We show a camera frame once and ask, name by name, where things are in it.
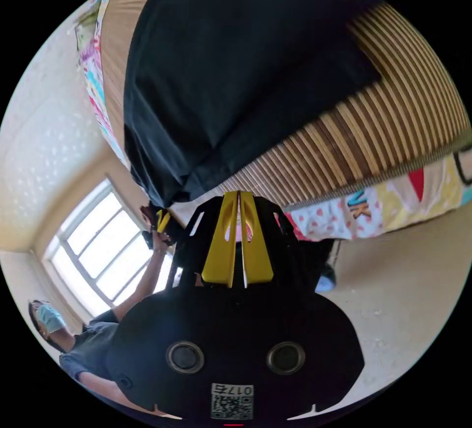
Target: face mask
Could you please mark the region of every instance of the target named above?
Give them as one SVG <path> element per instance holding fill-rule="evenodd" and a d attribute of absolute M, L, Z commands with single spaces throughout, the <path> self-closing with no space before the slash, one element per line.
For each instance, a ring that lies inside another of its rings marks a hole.
<path fill-rule="evenodd" d="M 46 327 L 46 331 L 49 334 L 66 327 L 60 313 L 49 305 L 39 307 L 36 312 L 36 317 Z"/>

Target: window frame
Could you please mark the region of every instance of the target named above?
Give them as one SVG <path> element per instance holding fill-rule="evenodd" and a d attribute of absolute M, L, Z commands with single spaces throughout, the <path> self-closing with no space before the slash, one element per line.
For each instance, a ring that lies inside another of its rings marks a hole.
<path fill-rule="evenodd" d="M 75 231 L 75 229 L 82 223 L 82 221 L 102 202 L 103 199 L 105 199 L 109 194 L 114 194 L 116 199 L 118 200 L 120 204 L 120 209 L 95 233 L 93 238 L 89 240 L 89 242 L 85 245 L 85 247 L 81 250 L 81 252 L 76 255 L 73 251 L 72 248 L 70 247 L 68 243 L 69 237 L 72 235 L 72 233 Z M 131 218 L 131 220 L 136 224 L 138 227 L 138 232 L 133 236 L 133 238 L 116 254 L 113 259 L 105 266 L 105 268 L 95 277 L 92 278 L 90 274 L 87 272 L 85 267 L 82 265 L 80 262 L 79 258 L 80 256 L 84 253 L 84 251 L 90 246 L 91 243 L 97 238 L 97 236 L 100 234 L 100 232 L 110 223 L 110 221 L 115 218 L 120 212 L 126 212 L 126 214 Z M 105 180 L 103 180 L 97 187 L 95 187 L 94 190 L 92 190 L 85 198 L 84 200 L 71 212 L 69 217 L 64 221 L 62 226 L 59 228 L 57 231 L 55 237 L 51 241 L 51 244 L 49 246 L 48 250 L 48 257 L 46 258 L 47 262 L 49 265 L 52 266 L 56 274 L 59 276 L 59 278 L 63 281 L 64 285 L 67 287 L 67 289 L 74 295 L 76 299 L 79 299 L 76 290 L 73 288 L 70 288 L 65 281 L 62 278 L 62 275 L 60 271 L 56 268 L 56 266 L 53 263 L 53 258 L 54 255 L 56 254 L 57 250 L 62 247 L 64 251 L 66 252 L 67 256 L 71 260 L 72 264 L 74 267 L 77 269 L 77 271 L 80 273 L 82 278 L 86 281 L 86 283 L 90 286 L 90 288 L 97 294 L 97 296 L 103 300 L 103 302 L 110 307 L 110 309 L 113 309 L 116 307 L 116 305 L 113 303 L 116 301 L 116 299 L 119 298 L 119 296 L 126 290 L 126 288 L 130 285 L 130 283 L 136 278 L 136 276 L 139 275 L 140 272 L 142 272 L 143 269 L 147 267 L 149 264 L 150 258 L 133 274 L 131 278 L 128 279 L 128 281 L 123 285 L 123 287 L 116 293 L 116 295 L 113 296 L 112 299 L 108 298 L 105 293 L 98 287 L 97 282 L 98 280 L 105 274 L 105 272 L 110 268 L 110 266 L 118 259 L 119 256 L 132 244 L 136 239 L 139 239 L 141 236 L 141 232 L 144 230 L 144 224 L 136 217 L 134 212 L 130 209 L 130 207 L 125 203 L 125 201 L 122 199 L 120 196 L 119 192 L 116 190 L 116 188 L 113 186 L 113 183 L 111 180 L 106 177 Z"/>

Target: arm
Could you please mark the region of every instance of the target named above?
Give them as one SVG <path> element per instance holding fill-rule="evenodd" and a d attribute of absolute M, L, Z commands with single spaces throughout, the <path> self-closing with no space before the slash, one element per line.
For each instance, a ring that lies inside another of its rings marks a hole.
<path fill-rule="evenodd" d="M 112 380 L 103 379 L 102 377 L 98 377 L 92 374 L 91 372 L 81 372 L 79 374 L 78 380 L 90 391 L 96 393 L 97 395 L 105 397 L 106 399 L 111 400 L 115 403 L 119 403 L 120 405 L 123 405 L 125 407 L 129 407 L 133 410 L 138 410 L 144 413 L 149 413 L 150 415 L 177 418 L 159 411 L 157 409 L 157 406 L 154 406 L 153 411 L 149 411 L 139 407 L 138 405 L 135 405 L 126 398 L 124 393 L 118 387 L 117 383 L 113 382 Z"/>
<path fill-rule="evenodd" d="M 123 319 L 130 308 L 154 293 L 157 285 L 157 279 L 159 278 L 159 274 L 161 272 L 162 263 L 166 257 L 167 245 L 161 240 L 161 237 L 155 231 L 152 233 L 152 238 L 154 242 L 154 252 L 152 254 L 151 260 L 149 261 L 149 264 L 147 265 L 146 271 L 143 274 L 143 277 L 136 287 L 136 290 L 124 302 L 112 309 L 118 322 Z"/>

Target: window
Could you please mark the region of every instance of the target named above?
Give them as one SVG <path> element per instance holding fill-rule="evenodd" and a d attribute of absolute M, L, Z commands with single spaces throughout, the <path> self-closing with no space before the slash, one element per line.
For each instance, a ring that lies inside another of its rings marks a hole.
<path fill-rule="evenodd" d="M 77 300 L 97 316 L 134 292 L 151 255 L 139 222 L 107 180 L 64 222 L 50 261 Z M 164 289 L 171 263 L 167 255 L 155 292 Z"/>

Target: textured ceiling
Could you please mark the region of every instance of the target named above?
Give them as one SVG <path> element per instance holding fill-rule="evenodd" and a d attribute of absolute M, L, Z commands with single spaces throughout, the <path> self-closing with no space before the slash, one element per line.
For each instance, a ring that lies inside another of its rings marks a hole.
<path fill-rule="evenodd" d="M 0 127 L 0 249 L 23 251 L 45 213 L 105 149 L 68 17 L 20 79 Z"/>

